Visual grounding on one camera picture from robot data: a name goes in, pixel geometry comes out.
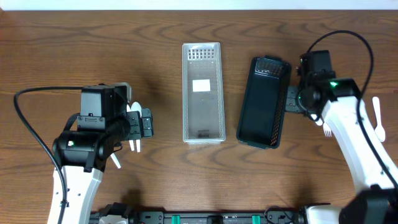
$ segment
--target wooden table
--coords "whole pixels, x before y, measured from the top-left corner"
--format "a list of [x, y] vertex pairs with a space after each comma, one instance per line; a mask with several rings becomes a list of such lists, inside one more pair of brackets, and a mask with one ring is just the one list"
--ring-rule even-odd
[[[376, 58], [365, 101], [381, 99], [384, 147], [398, 152], [398, 12], [395, 11], [75, 11], [3, 12], [0, 17], [0, 223], [46, 223], [53, 165], [16, 115], [12, 97], [37, 86], [128, 82], [133, 98], [154, 114], [155, 136], [140, 154], [126, 146], [108, 161], [93, 210], [124, 202], [138, 208], [264, 210], [313, 202], [345, 205], [354, 197], [348, 166], [334, 138], [296, 114], [286, 114], [276, 150], [236, 140], [250, 61], [275, 55], [299, 64], [310, 44], [332, 30], [362, 34]], [[182, 44], [220, 42], [226, 141], [182, 141]], [[360, 41], [336, 35], [316, 46], [331, 51], [338, 77], [362, 86], [369, 56]], [[298, 76], [292, 74], [291, 85]], [[80, 110], [77, 91], [21, 97], [31, 125], [51, 146]]]

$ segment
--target wood grain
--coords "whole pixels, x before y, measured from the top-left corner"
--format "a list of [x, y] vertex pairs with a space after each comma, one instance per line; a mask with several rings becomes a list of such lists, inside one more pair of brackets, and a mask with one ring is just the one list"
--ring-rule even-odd
[[[351, 175], [333, 138], [299, 115], [286, 114], [276, 150], [243, 146], [235, 138], [250, 61], [275, 55], [299, 64], [321, 35], [359, 32], [376, 64], [366, 103], [381, 99], [384, 147], [398, 152], [398, 12], [396, 11], [73, 11], [5, 12], [0, 20], [0, 223], [46, 223], [53, 165], [19, 121], [13, 94], [36, 86], [128, 82], [133, 98], [154, 114], [155, 136], [142, 153], [108, 162], [93, 210], [108, 203], [181, 210], [263, 210], [313, 202], [345, 205]], [[227, 138], [218, 146], [182, 142], [181, 47], [220, 42]], [[368, 53], [353, 37], [319, 43], [329, 49], [339, 77], [363, 84]], [[293, 73], [291, 84], [299, 78]], [[31, 125], [51, 146], [67, 118], [80, 109], [76, 91], [21, 97]]]

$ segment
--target white label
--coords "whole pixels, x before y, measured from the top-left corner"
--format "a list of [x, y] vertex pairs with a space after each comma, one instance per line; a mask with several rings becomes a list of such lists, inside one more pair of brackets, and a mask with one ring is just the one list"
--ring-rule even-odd
[[210, 91], [210, 80], [192, 80], [193, 91]]

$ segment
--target white wall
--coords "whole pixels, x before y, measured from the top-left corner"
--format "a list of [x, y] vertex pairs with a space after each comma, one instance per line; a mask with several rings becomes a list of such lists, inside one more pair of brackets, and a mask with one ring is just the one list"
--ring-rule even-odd
[[0, 0], [3, 10], [398, 9], [398, 0]]

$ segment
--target teal light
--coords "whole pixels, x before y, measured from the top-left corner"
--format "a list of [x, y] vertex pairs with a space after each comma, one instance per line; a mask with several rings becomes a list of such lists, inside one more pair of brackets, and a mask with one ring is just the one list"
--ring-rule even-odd
[[331, 85], [331, 87], [336, 87], [337, 85], [338, 85], [338, 83], [337, 82], [330, 82], [330, 85]]

